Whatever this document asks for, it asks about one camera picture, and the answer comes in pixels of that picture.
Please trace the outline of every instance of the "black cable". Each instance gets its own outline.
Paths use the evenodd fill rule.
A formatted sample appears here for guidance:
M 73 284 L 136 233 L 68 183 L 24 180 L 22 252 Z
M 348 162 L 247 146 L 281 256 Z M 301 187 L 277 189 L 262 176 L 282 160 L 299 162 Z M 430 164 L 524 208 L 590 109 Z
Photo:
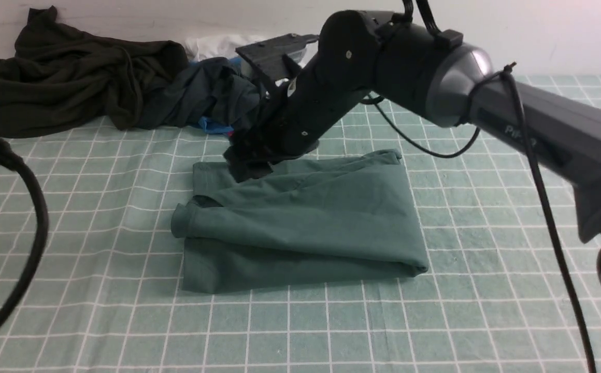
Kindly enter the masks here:
M 367 95 L 367 97 L 369 97 L 370 100 L 375 100 L 369 94 Z M 386 115 L 386 113 L 383 112 L 383 110 L 381 109 L 381 107 L 379 106 L 378 103 L 373 104 L 373 105 L 377 108 L 379 113 L 381 113 L 381 115 L 386 120 L 386 122 L 388 122 L 388 125 L 390 125 L 393 128 L 393 130 L 395 130 L 395 132 L 397 132 L 400 136 L 402 136 L 402 138 L 404 140 L 406 140 L 409 144 L 412 144 L 412 146 L 416 147 L 423 153 L 427 153 L 427 154 L 429 154 L 431 156 L 435 156 L 437 158 L 443 158 L 443 159 L 457 158 L 457 156 L 460 156 L 460 155 L 464 154 L 466 151 L 468 151 L 468 149 L 471 149 L 474 142 L 476 142 L 476 139 L 478 139 L 478 135 L 480 135 L 480 128 L 476 128 L 476 130 L 473 132 L 473 136 L 471 136 L 471 139 L 469 139 L 469 141 L 466 143 L 466 145 L 464 147 L 462 147 L 459 151 L 456 151 L 455 153 L 452 153 L 452 154 L 436 153 L 435 151 L 431 151 L 430 149 L 427 149 L 427 148 L 423 147 L 422 145 L 418 144 L 418 142 L 415 142 L 412 139 L 410 139 L 409 136 L 405 135 L 404 132 L 402 132 L 402 130 L 400 130 L 397 127 L 397 125 L 395 125 L 395 123 L 393 123 L 393 121 L 390 118 L 388 118 L 388 116 Z
M 28 255 L 22 274 L 12 289 L 10 295 L 0 309 L 0 328 L 4 325 L 17 305 L 21 302 L 26 290 L 28 290 L 33 276 L 36 274 L 42 253 L 47 243 L 47 231 L 49 230 L 49 215 L 47 213 L 47 204 L 38 184 L 38 179 L 31 169 L 24 163 L 23 159 L 10 151 L 6 142 L 0 140 L 0 165 L 17 172 L 24 181 L 28 189 L 33 207 L 36 213 L 36 234 L 33 238 L 31 253 Z
M 521 130 L 521 135 L 524 142 L 524 150 L 526 153 L 526 157 L 528 158 L 528 165 L 530 166 L 531 175 L 533 176 L 533 181 L 535 183 L 535 188 L 537 189 L 538 196 L 540 198 L 542 212 L 544 212 L 545 214 L 547 230 L 549 231 L 549 237 L 551 238 L 552 246 L 554 247 L 556 261 L 559 264 L 559 269 L 561 270 L 561 277 L 563 277 L 563 282 L 565 283 L 565 288 L 568 292 L 570 303 L 572 304 L 573 310 L 575 312 L 577 327 L 579 329 L 579 334 L 582 338 L 582 343 L 584 345 L 586 364 L 589 367 L 589 373 L 596 373 L 595 356 L 589 337 L 589 329 L 586 327 L 584 312 L 582 311 L 582 307 L 579 303 L 579 297 L 577 296 L 577 292 L 575 290 L 575 284 L 573 284 L 573 280 L 570 277 L 570 270 L 568 269 L 568 265 L 565 260 L 563 247 L 561 246 L 561 239 L 559 239 L 559 232 L 558 229 L 556 229 L 556 222 L 554 221 L 554 215 L 552 214 L 551 206 L 549 204 L 549 198 L 547 197 L 547 189 L 545 188 L 545 182 L 542 180 L 542 174 L 540 173 L 538 158 L 535 155 L 535 152 L 533 151 L 533 147 L 531 146 L 531 137 L 528 134 L 528 123 L 526 122 L 524 106 L 521 102 L 521 97 L 519 96 L 519 91 L 517 89 L 516 82 L 514 81 L 514 77 L 512 76 L 512 69 L 515 65 L 516 63 L 514 62 L 512 64 L 507 65 L 504 68 L 504 70 L 492 74 L 490 77 L 486 78 L 474 87 L 474 89 L 471 91 L 471 94 L 469 94 L 469 102 L 466 109 L 466 116 L 468 116 L 470 113 L 471 100 L 473 100 L 474 94 L 480 89 L 480 87 L 482 87 L 488 82 L 491 82 L 495 78 L 501 79 L 502 82 L 508 85 L 511 94 L 511 99 L 513 100 L 514 113 L 516 114 L 519 128 Z M 374 100 L 371 95 L 367 95 L 367 97 L 369 97 L 370 100 Z M 386 122 L 388 122 L 388 124 L 393 128 L 393 130 L 395 130 L 400 136 L 402 136 L 404 140 L 406 140 L 409 144 L 412 144 L 412 146 L 420 149 L 424 153 L 437 156 L 438 158 L 455 158 L 456 156 L 462 155 L 469 148 L 471 148 L 471 146 L 473 146 L 474 142 L 478 138 L 478 135 L 480 134 L 480 128 L 476 128 L 473 137 L 471 137 L 471 140 L 469 140 L 469 142 L 467 142 L 467 144 L 456 153 L 448 155 L 435 153 L 409 139 L 409 137 L 407 137 L 407 135 L 405 135 L 400 129 L 398 129 L 395 123 L 393 123 L 393 121 L 391 121 L 390 118 L 388 118 L 388 116 L 379 107 L 378 103 L 374 104 L 374 106 L 376 106 L 379 113 L 381 113 L 383 118 L 386 120 Z M 462 118 L 460 120 L 460 123 L 465 123 L 465 118 Z
M 538 196 L 540 197 L 542 212 L 545 213 L 547 230 L 549 231 L 549 237 L 551 238 L 552 245 L 554 246 L 556 261 L 559 263 L 561 277 L 563 277 L 565 288 L 568 291 L 568 297 L 570 298 L 570 302 L 573 305 L 573 310 L 575 311 L 579 334 L 582 338 L 582 343 L 584 344 L 586 364 L 589 366 L 590 373 L 596 373 L 595 356 L 589 338 L 589 329 L 586 327 L 584 312 L 582 311 L 582 307 L 579 303 L 575 285 L 573 284 L 572 278 L 570 278 L 568 265 L 566 264 L 563 248 L 561 247 L 561 239 L 559 239 L 558 229 L 556 229 L 556 222 L 554 222 L 554 214 L 552 214 L 551 206 L 549 205 L 549 198 L 547 198 L 545 182 L 542 180 L 542 174 L 540 174 L 538 158 L 533 151 L 533 146 L 531 146 L 531 137 L 528 134 L 528 123 L 526 123 L 524 106 L 521 102 L 521 98 L 519 97 L 519 91 L 516 83 L 514 82 L 514 77 L 512 76 L 513 66 L 514 64 L 507 65 L 504 70 L 501 71 L 499 77 L 503 82 L 507 83 L 510 94 L 512 95 L 514 113 L 517 116 L 517 121 L 521 130 L 521 135 L 524 142 L 524 150 L 526 152 L 526 157 L 528 158 L 528 165 L 531 168 L 531 175 L 533 176 L 533 181 L 535 182 L 535 188 L 537 189 Z

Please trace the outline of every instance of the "folded shirt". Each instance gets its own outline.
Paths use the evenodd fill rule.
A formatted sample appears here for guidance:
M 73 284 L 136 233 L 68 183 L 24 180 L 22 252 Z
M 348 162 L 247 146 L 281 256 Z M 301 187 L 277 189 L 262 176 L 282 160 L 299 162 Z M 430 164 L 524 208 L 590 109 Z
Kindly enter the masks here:
M 184 290 L 202 293 L 414 277 L 428 270 L 407 173 L 394 150 L 298 159 L 238 184 L 225 163 L 195 163 Z

